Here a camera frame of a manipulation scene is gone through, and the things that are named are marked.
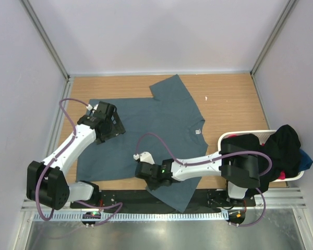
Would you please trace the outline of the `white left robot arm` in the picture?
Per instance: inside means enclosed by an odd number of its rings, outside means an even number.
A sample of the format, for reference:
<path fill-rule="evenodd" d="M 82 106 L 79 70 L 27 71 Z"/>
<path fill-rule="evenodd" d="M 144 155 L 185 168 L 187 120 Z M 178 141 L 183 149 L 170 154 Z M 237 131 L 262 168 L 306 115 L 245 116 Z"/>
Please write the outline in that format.
<path fill-rule="evenodd" d="M 91 144 L 101 144 L 120 134 L 125 128 L 115 105 L 100 101 L 86 105 L 89 113 L 72 122 L 73 132 L 53 153 L 41 162 L 32 161 L 27 168 L 26 196 L 37 207 L 60 210 L 67 202 L 83 202 L 89 208 L 100 203 L 99 187 L 88 181 L 68 184 L 66 175 L 80 154 Z"/>

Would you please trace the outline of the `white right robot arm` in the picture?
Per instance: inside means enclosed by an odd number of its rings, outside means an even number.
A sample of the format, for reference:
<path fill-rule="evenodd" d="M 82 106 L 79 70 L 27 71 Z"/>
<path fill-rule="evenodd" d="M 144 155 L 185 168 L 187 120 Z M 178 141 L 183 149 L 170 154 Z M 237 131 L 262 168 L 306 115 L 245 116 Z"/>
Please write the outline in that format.
<path fill-rule="evenodd" d="M 241 172 L 241 164 L 256 159 L 260 141 L 254 134 L 226 137 L 222 150 L 206 155 L 207 143 L 203 136 L 168 136 L 162 141 L 165 148 L 154 140 L 138 142 L 134 159 L 139 164 L 148 163 L 148 172 L 141 175 L 147 190 L 172 208 L 183 212 L 201 177 L 228 178 L 228 172 Z"/>

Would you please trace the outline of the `teal blue t-shirt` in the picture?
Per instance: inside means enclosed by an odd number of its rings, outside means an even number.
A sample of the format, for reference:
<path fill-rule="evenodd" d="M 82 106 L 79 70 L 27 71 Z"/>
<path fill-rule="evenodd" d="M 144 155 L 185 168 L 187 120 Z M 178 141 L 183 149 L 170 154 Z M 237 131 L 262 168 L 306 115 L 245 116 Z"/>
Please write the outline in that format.
<path fill-rule="evenodd" d="M 149 152 L 156 164 L 175 156 L 204 156 L 208 149 L 205 122 L 196 102 L 178 75 L 150 86 L 152 98 L 106 99 L 117 107 L 126 130 L 105 143 L 90 144 L 78 157 L 78 181 L 132 178 L 136 152 Z"/>

